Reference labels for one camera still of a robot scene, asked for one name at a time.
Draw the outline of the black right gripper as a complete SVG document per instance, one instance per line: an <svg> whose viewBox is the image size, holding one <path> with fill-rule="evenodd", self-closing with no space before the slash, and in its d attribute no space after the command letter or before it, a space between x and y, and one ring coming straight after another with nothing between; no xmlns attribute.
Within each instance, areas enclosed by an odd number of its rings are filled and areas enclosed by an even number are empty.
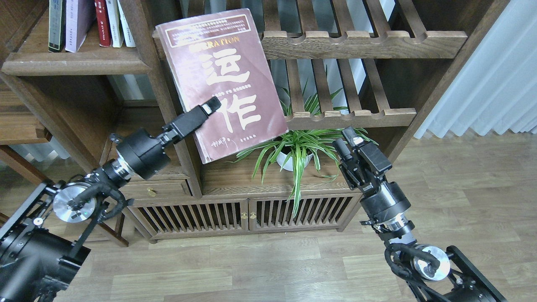
<svg viewBox="0 0 537 302"><path fill-rule="evenodd" d="M357 135L354 128L343 129L342 135L352 151L343 140L334 140L332 145L341 158L339 168L349 188L362 192L360 204L368 220L360 223L372 227L406 226L405 212L411 207L410 201L397 183L389 183L384 176L392 168L391 162L376 144Z"/></svg>

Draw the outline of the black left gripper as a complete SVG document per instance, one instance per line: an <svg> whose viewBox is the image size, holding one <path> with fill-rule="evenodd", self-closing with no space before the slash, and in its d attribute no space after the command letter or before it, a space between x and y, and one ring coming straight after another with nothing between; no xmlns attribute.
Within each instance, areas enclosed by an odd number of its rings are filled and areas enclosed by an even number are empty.
<svg viewBox="0 0 537 302"><path fill-rule="evenodd" d="M111 141L117 144L118 160L125 163L133 174L138 174L144 180L150 179L170 162L164 151L165 147L177 144L200 128L220 106L220 100L212 97L191 111L178 115L166 124L164 131L156 137L151 136L144 128L139 128L125 137L111 134Z"/></svg>

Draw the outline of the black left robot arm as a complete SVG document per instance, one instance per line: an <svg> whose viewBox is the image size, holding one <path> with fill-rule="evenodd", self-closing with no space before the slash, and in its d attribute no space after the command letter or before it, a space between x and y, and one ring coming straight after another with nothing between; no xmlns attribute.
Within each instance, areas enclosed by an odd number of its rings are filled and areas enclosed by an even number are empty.
<svg viewBox="0 0 537 302"><path fill-rule="evenodd" d="M164 149L200 128L221 103L212 97L178 115L151 136L140 128L126 137L111 135L118 157L71 183L44 180L1 227L2 302L51 302L66 290L86 260L84 242L96 225L133 204L120 191L132 176L147 180L169 163ZM43 224L51 211L65 222L88 220L75 242Z"/></svg>

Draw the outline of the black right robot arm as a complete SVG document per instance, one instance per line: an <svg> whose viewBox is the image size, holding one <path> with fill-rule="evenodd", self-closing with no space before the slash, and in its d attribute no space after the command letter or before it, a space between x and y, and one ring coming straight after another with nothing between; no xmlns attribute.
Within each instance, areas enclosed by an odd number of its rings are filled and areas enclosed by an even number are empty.
<svg viewBox="0 0 537 302"><path fill-rule="evenodd" d="M391 162L377 145L365 141L352 127L333 142L339 166L351 190L362 192L360 204L368 215L362 221L384 242L384 258L419 302L504 302L505 297L454 245L445 250L418 244L405 217L410 201L399 185L388 182Z"/></svg>

